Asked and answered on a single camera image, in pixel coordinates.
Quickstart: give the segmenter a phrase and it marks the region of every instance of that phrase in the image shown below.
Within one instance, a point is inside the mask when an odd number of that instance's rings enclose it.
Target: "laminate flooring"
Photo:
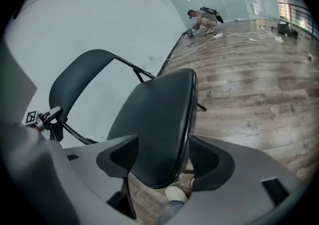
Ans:
[[[266,34],[253,20],[219,24],[216,31]],[[258,35],[249,36],[256,42],[212,39],[200,30],[193,40],[181,39],[164,74],[196,72],[198,101],[207,107],[197,111],[196,135],[262,150],[307,182],[319,165],[319,42],[299,33],[298,39],[281,35],[280,43]],[[138,221],[151,224],[168,203],[164,189],[149,189],[133,175],[129,182]]]

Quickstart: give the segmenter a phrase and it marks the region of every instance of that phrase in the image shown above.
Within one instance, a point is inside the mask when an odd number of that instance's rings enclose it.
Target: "man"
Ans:
[[[190,9],[187,12],[187,14],[189,15],[190,18],[191,17],[197,18],[197,22],[195,26],[193,27],[194,29],[196,30],[199,29],[200,25],[203,25],[204,27],[206,27],[204,36],[206,36],[208,33],[215,32],[213,27],[217,25],[217,19],[214,15],[203,10],[194,11],[192,9]]]

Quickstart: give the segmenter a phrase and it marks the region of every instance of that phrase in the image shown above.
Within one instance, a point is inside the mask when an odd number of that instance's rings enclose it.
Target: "chair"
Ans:
[[[197,103],[196,74],[191,69],[154,77],[130,62],[101,49],[87,51],[75,59],[54,81],[50,108],[60,106],[57,121],[84,144],[84,138],[66,124],[67,115],[90,81],[112,60],[129,67],[140,80],[117,115],[107,140],[137,134],[139,155],[133,174],[146,186],[164,188],[173,183],[186,167],[188,136],[193,133]],[[151,80],[143,81],[140,73]]]

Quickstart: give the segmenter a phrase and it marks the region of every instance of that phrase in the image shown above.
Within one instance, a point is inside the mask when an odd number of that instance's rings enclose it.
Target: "chair backrest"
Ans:
[[[115,58],[116,55],[106,50],[93,49],[80,55],[60,74],[49,94],[50,108],[60,106],[63,109],[57,121],[65,121],[86,86]]]

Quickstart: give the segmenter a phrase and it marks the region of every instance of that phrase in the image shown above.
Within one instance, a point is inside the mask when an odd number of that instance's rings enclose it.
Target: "window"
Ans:
[[[286,3],[286,0],[277,0],[277,1],[278,1],[280,18],[290,21],[290,9],[289,9],[290,5]]]

